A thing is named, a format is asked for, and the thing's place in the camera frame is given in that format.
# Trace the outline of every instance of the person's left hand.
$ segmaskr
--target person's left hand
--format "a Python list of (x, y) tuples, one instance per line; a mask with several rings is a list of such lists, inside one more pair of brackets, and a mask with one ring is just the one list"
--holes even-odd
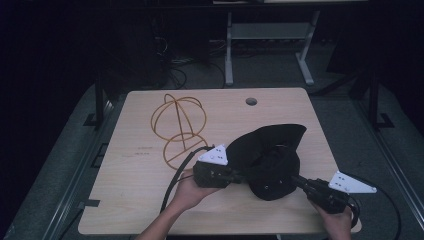
[(220, 190), (220, 188), (201, 188), (197, 186), (192, 175), (192, 170), (184, 171), (181, 175), (180, 179), (182, 180), (178, 183), (177, 190), (170, 205), (175, 205), (185, 211), (195, 207), (206, 196)]

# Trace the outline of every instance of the hand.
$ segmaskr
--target hand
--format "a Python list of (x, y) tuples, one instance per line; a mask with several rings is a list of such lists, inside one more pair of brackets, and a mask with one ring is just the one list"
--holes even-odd
[(342, 213), (329, 214), (324, 209), (311, 202), (312, 206), (321, 215), (324, 227), (330, 240), (350, 240), (350, 229), (352, 225), (352, 211), (346, 207)]
[(178, 207), (182, 211), (193, 208), (206, 196), (220, 190), (220, 188), (201, 188), (197, 186), (193, 178), (193, 171), (185, 171), (178, 183), (177, 190), (170, 205)]

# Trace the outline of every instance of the copper wire frame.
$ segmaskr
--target copper wire frame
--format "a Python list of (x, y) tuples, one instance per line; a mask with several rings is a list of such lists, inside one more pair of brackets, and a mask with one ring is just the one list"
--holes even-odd
[[(202, 125), (202, 127), (199, 129), (199, 131), (194, 132), (194, 130), (193, 130), (193, 126), (192, 126), (192, 124), (191, 124), (191, 122), (190, 122), (190, 119), (189, 119), (189, 117), (188, 117), (188, 115), (187, 115), (187, 112), (184, 110), (183, 106), (181, 105), (181, 102), (190, 102), (190, 103), (193, 103), (193, 104), (197, 105), (197, 106), (198, 106), (198, 107), (202, 110), (203, 115), (204, 115), (204, 119), (205, 119), (205, 120), (203, 121), (203, 125)], [(174, 136), (172, 136), (172, 137), (170, 137), (170, 138), (167, 138), (167, 137), (165, 137), (165, 136), (160, 135), (160, 134), (157, 132), (157, 123), (158, 123), (158, 121), (159, 121), (159, 118), (160, 118), (160, 117), (162, 116), (162, 114), (164, 113), (164, 111), (165, 111), (166, 109), (168, 109), (169, 107), (171, 107), (171, 106), (175, 106), (175, 110), (176, 110), (177, 117), (178, 117), (178, 126), (179, 126), (180, 133), (178, 133), (178, 134), (176, 134), (176, 135), (174, 135)], [(186, 119), (186, 121), (187, 121), (187, 123), (188, 123), (188, 126), (189, 126), (189, 128), (190, 128), (190, 131), (189, 131), (189, 132), (184, 132), (184, 131), (183, 131), (183, 127), (182, 127), (182, 124), (181, 124), (180, 110), (181, 110), (181, 112), (182, 112), (182, 114), (183, 114), (184, 118)], [(164, 104), (162, 104), (161, 106), (159, 106), (159, 107), (158, 107), (158, 108), (157, 108), (157, 109), (153, 112), (152, 117), (151, 117), (151, 119), (150, 119), (150, 125), (151, 125), (151, 128), (152, 128), (153, 132), (154, 132), (154, 133), (155, 133), (158, 137), (160, 137), (160, 138), (162, 138), (163, 140), (167, 141), (167, 143), (165, 144), (165, 146), (164, 146), (164, 148), (163, 148), (163, 158), (164, 158), (164, 160), (165, 160), (165, 163), (166, 163), (169, 167), (171, 167), (171, 168), (173, 168), (173, 169), (175, 169), (175, 170), (176, 170), (177, 168), (176, 168), (176, 167), (174, 167), (174, 166), (172, 166), (169, 162), (171, 162), (172, 160), (174, 160), (174, 159), (178, 158), (178, 157), (179, 157), (179, 156), (181, 156), (183, 153), (187, 152), (188, 150), (192, 149), (193, 147), (195, 147), (195, 146), (199, 145), (199, 144), (200, 144), (200, 143), (202, 143), (202, 142), (203, 142), (203, 143), (207, 146), (207, 142), (206, 142), (206, 140), (205, 140), (203, 137), (201, 137), (201, 136), (199, 135), (199, 133), (200, 133), (200, 132), (201, 132), (201, 131), (205, 128), (205, 126), (206, 126), (206, 122), (207, 122), (206, 112), (205, 112), (205, 110), (203, 109), (202, 104), (200, 103), (200, 101), (199, 101), (198, 99), (193, 98), (193, 97), (181, 97), (181, 98), (176, 99), (176, 98), (175, 98), (175, 97), (173, 97), (171, 94), (165, 94), (165, 96), (164, 96)], [(194, 143), (194, 144), (193, 144), (193, 145), (191, 145), (191, 146), (186, 146), (186, 141), (187, 141), (187, 140), (190, 140), (190, 139), (193, 139), (193, 138), (195, 138), (195, 137), (200, 138), (200, 140), (199, 140), (198, 142)], [(171, 142), (182, 142), (182, 145), (183, 145), (184, 150), (183, 150), (182, 152), (178, 153), (177, 155), (175, 155), (174, 157), (171, 157), (170, 159), (167, 159), (167, 157), (166, 157), (166, 149), (167, 149), (167, 147), (168, 147), (169, 143), (171, 143)]]

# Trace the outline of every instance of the black fabric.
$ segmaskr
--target black fabric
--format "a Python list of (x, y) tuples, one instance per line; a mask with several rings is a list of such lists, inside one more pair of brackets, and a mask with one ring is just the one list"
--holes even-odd
[(281, 124), (245, 134), (227, 147), (228, 167), (245, 176), (257, 197), (282, 198), (296, 189), (290, 176), (299, 174), (296, 149), (305, 131), (299, 124)]

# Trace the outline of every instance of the wooden surface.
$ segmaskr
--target wooden surface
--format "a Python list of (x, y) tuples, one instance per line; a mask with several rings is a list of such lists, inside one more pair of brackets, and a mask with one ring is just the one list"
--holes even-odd
[[(80, 233), (138, 234), (158, 215), (175, 173), (163, 160), (166, 141), (154, 134), (150, 124), (153, 113), (164, 103), (166, 93), (176, 98), (195, 97), (201, 102), (207, 120), (199, 135), (209, 145), (228, 146), (239, 136), (262, 126), (297, 123), (307, 127), (297, 150), (300, 174), (329, 181), (338, 169), (309, 97), (301, 88), (131, 92), (90, 195), (90, 199), (100, 200), (100, 204), (85, 208)], [(249, 106), (245, 102), (247, 98), (255, 98), (258, 103)], [(201, 128), (203, 112), (194, 104), (183, 105), (193, 129)], [(161, 134), (178, 134), (175, 115), (175, 108), (164, 112), (157, 124)], [(188, 125), (183, 124), (183, 128), (186, 130)], [(168, 148), (183, 149), (178, 143)], [(170, 234), (323, 231), (319, 215), (301, 189), (267, 202), (258, 199), (248, 185), (231, 184), (185, 212)]]

